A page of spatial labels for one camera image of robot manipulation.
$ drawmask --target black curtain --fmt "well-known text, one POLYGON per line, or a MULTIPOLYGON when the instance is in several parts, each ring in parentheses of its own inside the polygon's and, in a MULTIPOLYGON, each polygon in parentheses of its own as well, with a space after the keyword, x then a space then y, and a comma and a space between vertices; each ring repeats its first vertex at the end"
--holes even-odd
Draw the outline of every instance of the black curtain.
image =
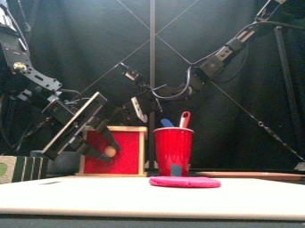
MULTIPOLYGON (((36 69, 55 77, 65 88, 81 91, 85 97, 99 91, 114 105, 122 106, 139 90, 122 76, 117 67, 121 61, 133 66, 149 82, 153 53, 156 86, 180 86, 185 83, 188 67, 224 46, 255 21, 267 3, 265 0, 157 0, 152 15, 152 2, 40 0, 30 36, 36 69), (154 50, 152 20, 156 22, 154 50)), ((293 16, 288 11, 279 11, 272 20, 304 25, 303 19, 293 16)), ((178 124, 181 113, 192 112, 193 168, 293 169, 300 161, 257 123, 261 121, 296 151, 301 148, 291 117, 275 27, 259 30, 213 83, 208 82, 188 101, 164 102, 164 111, 157 112, 157 127, 162 118, 178 124)), ((299 94, 299 111, 304 118, 305 34, 293 28, 288 30, 285 46, 297 81, 293 93, 299 94)), ((28 142, 26 150, 36 150, 34 147, 35 143, 28 142)))

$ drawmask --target white table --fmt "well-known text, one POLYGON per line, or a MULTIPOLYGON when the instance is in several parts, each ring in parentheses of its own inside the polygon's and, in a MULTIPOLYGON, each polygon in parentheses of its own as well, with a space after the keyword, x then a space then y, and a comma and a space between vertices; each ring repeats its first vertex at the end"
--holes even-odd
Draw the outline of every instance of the white table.
POLYGON ((7 183, 0 185, 0 214, 305 221, 305 185, 220 180, 222 187, 214 189, 157 187, 148 177, 67 176, 7 183))

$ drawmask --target red plastic cup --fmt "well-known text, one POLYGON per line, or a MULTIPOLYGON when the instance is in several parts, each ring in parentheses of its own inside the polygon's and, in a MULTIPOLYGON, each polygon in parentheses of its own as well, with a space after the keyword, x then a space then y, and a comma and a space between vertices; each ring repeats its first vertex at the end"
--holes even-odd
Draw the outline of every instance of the red plastic cup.
POLYGON ((160 175, 188 176, 193 130, 181 127, 162 127, 154 133, 160 175))

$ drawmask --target red box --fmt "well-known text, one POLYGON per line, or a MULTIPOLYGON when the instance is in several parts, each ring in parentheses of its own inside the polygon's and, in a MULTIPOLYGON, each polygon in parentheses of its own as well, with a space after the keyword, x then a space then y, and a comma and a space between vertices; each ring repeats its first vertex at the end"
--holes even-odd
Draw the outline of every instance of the red box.
MULTIPOLYGON (((82 156, 78 175, 146 176, 145 140, 148 128, 143 126, 109 126, 122 148, 113 157, 114 162, 82 156)), ((83 137, 101 152, 110 146, 102 135, 93 128, 83 129, 83 137)))

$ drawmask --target pink sponge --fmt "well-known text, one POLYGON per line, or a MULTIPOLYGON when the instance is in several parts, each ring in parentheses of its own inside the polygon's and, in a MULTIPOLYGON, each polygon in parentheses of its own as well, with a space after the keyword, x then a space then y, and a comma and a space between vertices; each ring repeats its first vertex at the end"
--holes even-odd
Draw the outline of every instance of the pink sponge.
POLYGON ((216 179, 194 176, 152 176, 149 183, 156 186, 177 188, 218 188, 222 185, 216 179))

